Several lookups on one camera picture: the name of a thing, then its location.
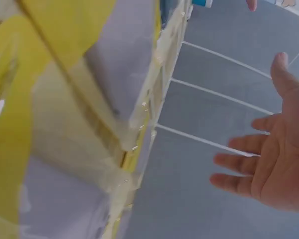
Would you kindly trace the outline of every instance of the tile grout line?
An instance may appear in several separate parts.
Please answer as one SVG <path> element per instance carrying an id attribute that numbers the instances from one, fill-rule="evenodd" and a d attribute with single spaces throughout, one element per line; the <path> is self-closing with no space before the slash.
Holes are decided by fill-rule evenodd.
<path id="1" fill-rule="evenodd" d="M 175 130 L 175 129 L 172 129 L 172 128 L 169 128 L 169 127 L 166 127 L 166 126 L 163 126 L 161 124 L 157 124 L 156 127 L 161 128 L 161 129 L 163 129 L 165 131 L 169 131 L 171 133 L 174 133 L 174 134 L 186 137 L 186 138 L 190 138 L 192 140 L 195 140 L 195 141 L 198 141 L 198 142 L 201 142 L 201 143 L 205 143 L 205 144 L 214 146 L 216 148 L 227 150 L 229 152 L 232 152 L 232 153 L 235 153 L 235 154 L 238 154 L 238 155 L 242 155 L 242 156 L 245 156 L 245 157 L 254 156 L 253 154 L 249 154 L 249 153 L 245 153 L 245 152 L 233 149 L 233 148 L 229 148 L 229 147 L 223 146 L 221 144 L 214 143 L 214 142 L 211 142 L 209 140 L 206 140 L 206 139 L 203 139 L 203 138 L 199 138 L 199 137 L 193 136 L 191 134 L 187 134 L 187 133 L 184 133 L 184 132 L 181 132 L 181 131 L 178 131 L 178 130 Z"/>
<path id="2" fill-rule="evenodd" d="M 294 59 L 289 63 L 288 66 L 290 66 L 298 57 L 299 57 L 299 53 L 294 57 Z"/>
<path id="3" fill-rule="evenodd" d="M 207 49 L 207 48 L 205 48 L 205 47 L 198 46 L 198 45 L 195 45 L 195 44 L 190 43 L 190 42 L 187 42 L 187 41 L 183 41 L 183 43 L 186 44 L 186 45 L 188 45 L 188 46 L 192 46 L 192 47 L 195 47 L 195 48 L 200 49 L 200 50 L 202 50 L 202 51 L 205 51 L 205 52 L 211 53 L 211 54 L 213 54 L 213 55 L 219 56 L 219 57 L 224 58 L 224 59 L 226 59 L 226 60 L 228 60 L 228 61 L 234 62 L 234 63 L 236 63 L 236 64 L 238 64 L 238 65 L 240 65 L 240 66 L 243 66 L 243 67 L 245 67 L 245 68 L 247 68 L 247 69 L 249 69 L 249 70 L 251 70 L 251 71 L 254 71 L 254 72 L 256 72 L 256 73 L 258 73 L 258 74 L 260 74 L 260 75 L 262 75 L 262 76 L 264 76 L 264 77 L 266 77 L 266 78 L 271 79 L 271 76 L 270 76 L 270 75 L 268 75 L 268 74 L 262 72 L 261 70 L 258 70 L 258 69 L 256 69 L 256 68 L 250 66 L 250 65 L 247 65 L 247 64 L 242 63 L 242 62 L 240 62 L 240 61 L 237 61 L 237 60 L 235 60 L 235 59 L 233 59 L 233 58 L 230 58 L 230 57 L 228 57 L 228 56 L 225 56 L 225 55 L 223 55 L 223 54 L 220 54 L 220 53 L 218 53 L 218 52 L 216 52 L 216 51 L 209 50 L 209 49 Z"/>
<path id="4" fill-rule="evenodd" d="M 191 83 L 188 83 L 188 82 L 185 82 L 185 81 L 181 81 L 181 80 L 178 80 L 178 79 L 175 79 L 175 78 L 172 78 L 171 81 L 176 82 L 176 83 L 179 83 L 179 84 L 182 84 L 182 85 L 185 85 L 185 86 L 188 86 L 188 87 L 195 88 L 195 89 L 197 89 L 197 90 L 205 91 L 205 92 L 211 93 L 211 94 L 216 95 L 216 96 L 223 97 L 223 98 L 225 98 L 225 99 L 228 99 L 228 100 L 230 100 L 230 101 L 234 101 L 234 102 L 239 103 L 239 104 L 241 104 L 241 105 L 244 105 L 244 106 L 253 108 L 253 109 L 255 109 L 255 110 L 258 110 L 258 111 L 263 112 L 263 113 L 268 114 L 268 115 L 272 115 L 272 114 L 273 114 L 273 112 L 268 111 L 268 110 L 266 110 L 266 109 L 263 109 L 263 108 L 261 108 L 261 107 L 252 105 L 252 104 L 250 104 L 250 103 L 241 101 L 241 100 L 239 100 L 239 99 L 233 98 L 233 97 L 228 96 L 228 95 L 224 95 L 224 94 L 222 94 L 222 93 L 219 93 L 219 92 L 216 92 L 216 91 L 213 91 L 213 90 L 210 90 L 210 89 L 201 87 L 201 86 L 197 86 L 197 85 L 194 85 L 194 84 L 191 84 Z"/>

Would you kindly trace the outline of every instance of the hand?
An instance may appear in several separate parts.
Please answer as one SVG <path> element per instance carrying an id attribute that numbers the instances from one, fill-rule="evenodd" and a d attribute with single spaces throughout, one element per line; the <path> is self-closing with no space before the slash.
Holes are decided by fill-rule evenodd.
<path id="1" fill-rule="evenodd" d="M 283 98 L 282 112 L 252 123 L 270 135 L 250 135 L 229 143 L 231 148 L 260 156 L 216 155 L 217 165 L 246 176 L 214 174 L 210 181 L 268 206 L 299 212 L 299 81 L 287 71 L 287 64 L 287 54 L 279 53 L 271 66 L 273 83 Z"/>
<path id="2" fill-rule="evenodd" d="M 256 11 L 257 0 L 246 0 L 246 2 L 250 11 Z"/>

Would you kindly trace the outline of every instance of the finger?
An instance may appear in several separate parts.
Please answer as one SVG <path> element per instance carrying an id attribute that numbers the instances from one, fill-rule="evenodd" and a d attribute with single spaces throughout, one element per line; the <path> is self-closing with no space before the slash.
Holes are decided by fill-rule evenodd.
<path id="1" fill-rule="evenodd" d="M 251 197 L 252 181 L 253 177 L 237 177 L 220 173 L 210 177 L 210 182 L 215 187 L 244 197 Z"/>
<path id="2" fill-rule="evenodd" d="M 246 0 L 246 2 L 250 11 L 256 11 L 257 0 Z"/>
<path id="3" fill-rule="evenodd" d="M 264 132 L 271 132 L 271 130 L 274 128 L 274 125 L 277 121 L 277 119 L 281 116 L 281 113 L 274 114 L 271 116 L 266 116 L 263 118 L 255 119 L 252 122 L 252 128 Z"/>
<path id="4" fill-rule="evenodd" d="M 299 87 L 299 81 L 287 71 L 288 55 L 284 52 L 278 53 L 271 65 L 271 77 L 274 85 L 283 98 L 288 92 Z"/>
<path id="5" fill-rule="evenodd" d="M 214 163 L 234 172 L 252 176 L 256 172 L 258 160 L 259 157 L 218 154 L 214 158 Z"/>
<path id="6" fill-rule="evenodd" d="M 229 142 L 228 147 L 247 153 L 260 154 L 267 138 L 268 136 L 264 134 L 234 138 Z"/>

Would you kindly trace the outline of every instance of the fingertip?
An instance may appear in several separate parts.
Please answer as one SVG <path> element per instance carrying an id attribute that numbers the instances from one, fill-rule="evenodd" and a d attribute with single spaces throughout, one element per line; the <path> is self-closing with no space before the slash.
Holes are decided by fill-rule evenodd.
<path id="1" fill-rule="evenodd" d="M 214 157 L 214 164 L 222 164 L 222 162 L 224 161 L 224 154 L 216 154 L 216 156 Z"/>
<path id="2" fill-rule="evenodd" d="M 209 181 L 213 186 L 222 188 L 225 178 L 226 178 L 225 174 L 214 173 L 213 175 L 210 176 Z"/>
<path id="3" fill-rule="evenodd" d="M 258 128 L 259 128 L 259 119 L 254 119 L 254 120 L 251 122 L 251 127 L 252 127 L 253 129 L 258 130 Z"/>
<path id="4" fill-rule="evenodd" d="M 288 67 L 288 54 L 280 52 L 276 55 L 279 65 L 287 68 Z"/>
<path id="5" fill-rule="evenodd" d="M 257 9 L 257 0 L 246 0 L 250 11 L 255 12 Z"/>
<path id="6" fill-rule="evenodd" d="M 232 138 L 228 142 L 228 147 L 235 148 L 237 146 L 237 141 L 238 141 L 238 138 Z"/>

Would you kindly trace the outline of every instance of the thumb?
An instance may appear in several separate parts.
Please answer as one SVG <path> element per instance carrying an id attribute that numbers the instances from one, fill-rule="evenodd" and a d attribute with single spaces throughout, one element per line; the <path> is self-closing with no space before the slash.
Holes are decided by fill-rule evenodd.
<path id="1" fill-rule="evenodd" d="M 283 98 L 288 92 L 299 87 L 299 81 L 293 74 L 289 73 L 288 55 L 285 52 L 278 53 L 271 65 L 271 77 L 276 90 Z"/>

